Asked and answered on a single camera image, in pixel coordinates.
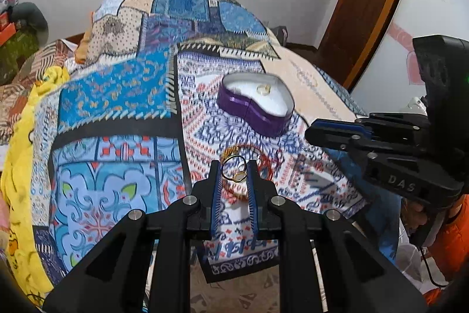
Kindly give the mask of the purple heart-shaped tin box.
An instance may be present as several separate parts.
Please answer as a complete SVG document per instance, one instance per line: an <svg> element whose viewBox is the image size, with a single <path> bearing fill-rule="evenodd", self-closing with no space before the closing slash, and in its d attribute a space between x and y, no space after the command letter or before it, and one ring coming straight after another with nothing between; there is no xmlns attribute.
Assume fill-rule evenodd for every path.
<svg viewBox="0 0 469 313"><path fill-rule="evenodd" d="M286 84L276 75L258 72L225 75L219 84L217 104L265 137L282 135L295 109Z"/></svg>

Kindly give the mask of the yellow blanket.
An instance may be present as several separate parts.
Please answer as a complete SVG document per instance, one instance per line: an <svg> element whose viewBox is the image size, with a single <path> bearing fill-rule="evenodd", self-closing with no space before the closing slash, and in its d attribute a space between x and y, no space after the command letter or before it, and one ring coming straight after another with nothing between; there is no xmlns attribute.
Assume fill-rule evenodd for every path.
<svg viewBox="0 0 469 313"><path fill-rule="evenodd" d="M52 284L43 270L33 238L30 183L33 168L34 112L49 92L68 82L65 68L52 66L29 93L21 118L13 127L1 174L1 200L8 207L6 260L21 291L34 305L43 305Z"/></svg>

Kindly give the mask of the dark bag on floor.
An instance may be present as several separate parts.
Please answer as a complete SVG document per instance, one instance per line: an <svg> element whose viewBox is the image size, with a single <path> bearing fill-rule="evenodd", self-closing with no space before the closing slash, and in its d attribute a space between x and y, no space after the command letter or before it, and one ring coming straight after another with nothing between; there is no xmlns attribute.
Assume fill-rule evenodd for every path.
<svg viewBox="0 0 469 313"><path fill-rule="evenodd" d="M286 46L288 43L288 29L285 26L277 26L271 28L272 33L276 37L281 46Z"/></svg>

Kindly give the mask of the blue patchwork bedspread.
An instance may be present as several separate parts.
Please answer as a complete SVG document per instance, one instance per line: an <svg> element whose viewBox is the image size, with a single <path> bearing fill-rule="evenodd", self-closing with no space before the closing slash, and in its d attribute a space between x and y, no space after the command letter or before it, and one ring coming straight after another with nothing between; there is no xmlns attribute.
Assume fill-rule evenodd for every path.
<svg viewBox="0 0 469 313"><path fill-rule="evenodd" d="M317 118L363 110L326 72L281 46L235 0L104 0L85 55L34 112L33 238L56 286L126 213L168 208L207 176L258 162L262 177L307 211L361 215L390 260L399 200L373 191L346 155L308 144ZM233 72L278 76L295 109L279 137L256 133L217 104Z"/></svg>

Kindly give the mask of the orange box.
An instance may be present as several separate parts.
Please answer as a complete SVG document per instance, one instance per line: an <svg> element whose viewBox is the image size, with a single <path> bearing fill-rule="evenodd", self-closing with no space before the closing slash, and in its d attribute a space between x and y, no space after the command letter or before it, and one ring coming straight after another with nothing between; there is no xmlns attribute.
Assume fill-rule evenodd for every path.
<svg viewBox="0 0 469 313"><path fill-rule="evenodd" d="M16 34L14 23L10 23L0 32L0 46L4 45L12 36Z"/></svg>

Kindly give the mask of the wooden door frame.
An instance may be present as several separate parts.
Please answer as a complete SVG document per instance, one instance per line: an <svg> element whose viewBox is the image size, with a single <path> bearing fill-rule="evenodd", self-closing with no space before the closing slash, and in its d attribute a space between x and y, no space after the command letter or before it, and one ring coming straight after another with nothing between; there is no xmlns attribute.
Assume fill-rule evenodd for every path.
<svg viewBox="0 0 469 313"><path fill-rule="evenodd" d="M348 91L365 72L399 0L337 0L319 45L320 67Z"/></svg>

